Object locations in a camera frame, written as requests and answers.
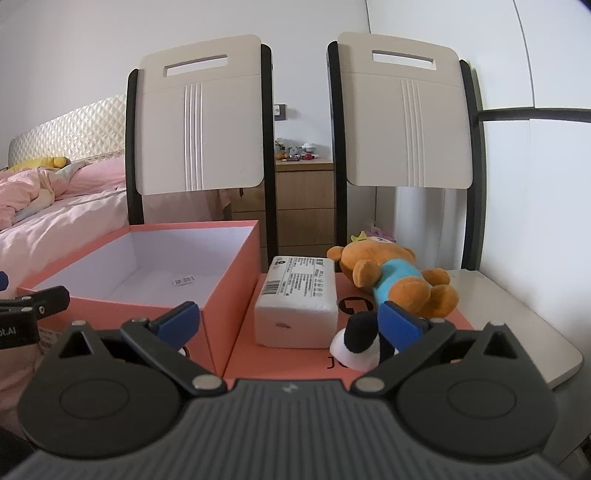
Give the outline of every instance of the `teddy bear ear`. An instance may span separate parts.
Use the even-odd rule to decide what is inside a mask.
[[[343,250],[345,247],[331,247],[326,252],[326,257],[330,258],[334,262],[338,262],[340,257],[343,255]]]
[[[410,253],[410,254],[413,256],[413,258],[414,258],[415,260],[417,259],[417,256],[416,256],[416,254],[415,254],[415,253],[414,253],[412,250],[410,250],[409,248],[406,248],[406,247],[403,247],[403,248],[404,248],[404,249],[405,249],[405,250],[406,250],[408,253]]]

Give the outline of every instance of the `blue shirt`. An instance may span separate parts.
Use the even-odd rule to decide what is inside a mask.
[[[398,280],[404,277],[419,277],[422,278],[421,272],[413,265],[402,258],[395,258],[388,260],[382,264],[382,277],[378,284],[374,287],[374,297],[377,305],[388,300],[388,292],[390,287]]]

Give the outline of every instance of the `quilted headboard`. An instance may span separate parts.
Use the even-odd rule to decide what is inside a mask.
[[[123,94],[91,103],[14,138],[8,148],[8,165],[39,157],[75,161],[123,152],[125,100]]]

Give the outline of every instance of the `blue gripper pad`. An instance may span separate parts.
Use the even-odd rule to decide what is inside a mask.
[[[8,275],[4,272],[0,272],[0,291],[4,291],[8,288]]]
[[[199,330],[199,307],[186,301],[150,323],[150,330],[175,350],[184,346]]]
[[[421,338],[427,329],[427,322],[392,301],[386,301],[378,308],[378,330],[399,352]]]

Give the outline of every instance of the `white chair backrest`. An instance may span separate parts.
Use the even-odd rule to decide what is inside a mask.
[[[141,194],[259,185],[261,40],[220,38],[144,57],[136,112]]]
[[[338,44],[348,180],[468,188],[472,152],[457,54],[365,33],[343,33]]]

